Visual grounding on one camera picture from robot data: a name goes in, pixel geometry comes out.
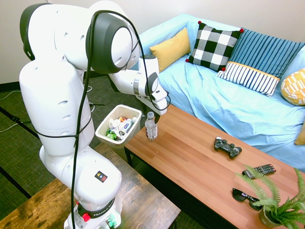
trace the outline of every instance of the wooden coffee table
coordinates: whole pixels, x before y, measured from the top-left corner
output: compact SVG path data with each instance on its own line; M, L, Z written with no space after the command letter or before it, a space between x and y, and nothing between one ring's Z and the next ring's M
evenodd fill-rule
M217 136L241 147L242 152L230 159L223 151L214 150ZM272 164L276 168L270 177L279 186L282 203L298 191L292 167L172 105L158 122L155 141L146 139L143 128L125 148L130 163L129 151L232 223L233 228L266 228L249 201L238 202L232 197L232 188L255 197L252 189L235 174L245 170L245 164L252 167Z

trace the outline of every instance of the wooden table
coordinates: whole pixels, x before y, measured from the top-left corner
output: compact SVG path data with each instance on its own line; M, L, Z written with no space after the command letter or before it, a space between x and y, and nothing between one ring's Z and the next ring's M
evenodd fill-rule
M97 152L109 159L122 173L122 229L167 229L180 210L106 145ZM55 179L10 213L0 228L62 229L71 211L71 190Z
M242 152L230 159L223 151L214 150L217 136L241 147ZM143 128L125 147L240 229L266 228L249 201L241 203L232 197L232 188L255 197L235 174L245 170L245 164L273 164L277 172L270 177L279 186L282 203L298 191L292 167L172 105L158 122L155 141L146 139Z

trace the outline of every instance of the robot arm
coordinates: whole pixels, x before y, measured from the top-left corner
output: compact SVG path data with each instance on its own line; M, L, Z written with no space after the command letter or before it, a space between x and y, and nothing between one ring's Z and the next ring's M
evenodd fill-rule
M52 4L31 6L23 13L23 23L20 23L25 53L34 60L47 58L51 51L57 50L76 69L86 71L89 33L93 27L91 18L99 10L111 10L126 16L117 4L107 0L99 1L89 9ZM100 13L93 29L92 70L108 74L116 91L134 94L156 113L166 113L167 93L158 82L158 61L145 56L146 77L138 38L131 24L115 14ZM126 70L136 63L138 71Z
M159 114L166 112L167 93L158 84L158 68L143 65L139 71L125 70L140 57L140 47L129 22L111 10L124 15L111 1L100 1L89 9L53 4L37 4L21 16L20 34L24 51L32 60L20 72L22 97L32 124L42 142L40 158L46 168L68 187L72 187L73 161L76 160L74 196L79 205L74 209L78 228L109 229L106 221L121 223L122 202L118 196L122 175L106 158L89 147L94 127L87 97L81 110L77 158L74 158L78 112L82 100L83 74L88 56L91 69L109 74L122 93L135 94ZM89 40L94 30L92 41ZM153 104L148 100L152 92ZM72 228L69 215L65 226Z

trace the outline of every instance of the yellow pillow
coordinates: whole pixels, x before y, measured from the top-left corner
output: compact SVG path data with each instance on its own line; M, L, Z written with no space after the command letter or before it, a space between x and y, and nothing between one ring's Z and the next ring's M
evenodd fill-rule
M303 124L302 130L295 141L295 145L305 145L305 122Z
M305 105L305 68L292 73L282 82L282 96L294 105Z
M180 57L191 52L186 28L177 33L173 38L150 47L150 49L152 54L158 59L159 72L162 72Z

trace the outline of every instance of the wooden bench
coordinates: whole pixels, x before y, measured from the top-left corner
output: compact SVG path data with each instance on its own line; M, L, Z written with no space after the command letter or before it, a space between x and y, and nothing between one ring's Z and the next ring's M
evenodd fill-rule
M124 229L167 229L180 210L106 145L96 149L122 173ZM71 212L71 190L55 179L0 222L3 229L62 229Z

